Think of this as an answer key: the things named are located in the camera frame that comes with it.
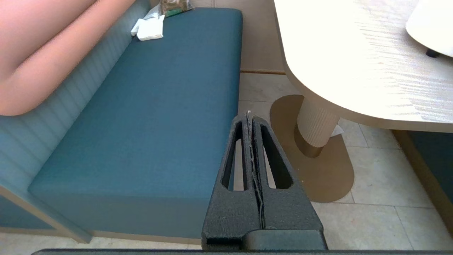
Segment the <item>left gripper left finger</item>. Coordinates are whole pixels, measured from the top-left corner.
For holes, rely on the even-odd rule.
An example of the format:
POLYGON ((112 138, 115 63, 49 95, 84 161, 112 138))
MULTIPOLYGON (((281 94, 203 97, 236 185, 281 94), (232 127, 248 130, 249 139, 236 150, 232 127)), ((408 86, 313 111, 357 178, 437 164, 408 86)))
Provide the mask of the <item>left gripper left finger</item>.
POLYGON ((251 120, 247 114, 233 119, 228 143, 214 184, 202 227, 203 249, 242 249, 247 233, 262 228, 259 183, 254 166, 251 120), (242 145, 243 190, 228 189, 236 142, 242 145))

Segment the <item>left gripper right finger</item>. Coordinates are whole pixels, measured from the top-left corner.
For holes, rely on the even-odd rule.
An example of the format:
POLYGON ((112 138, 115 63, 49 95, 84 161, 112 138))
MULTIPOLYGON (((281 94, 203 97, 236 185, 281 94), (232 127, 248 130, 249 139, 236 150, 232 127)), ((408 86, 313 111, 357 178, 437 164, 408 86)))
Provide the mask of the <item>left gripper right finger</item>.
POLYGON ((321 230, 323 225, 296 176, 274 131, 253 118, 253 153, 258 174, 259 212, 272 230, 321 230))

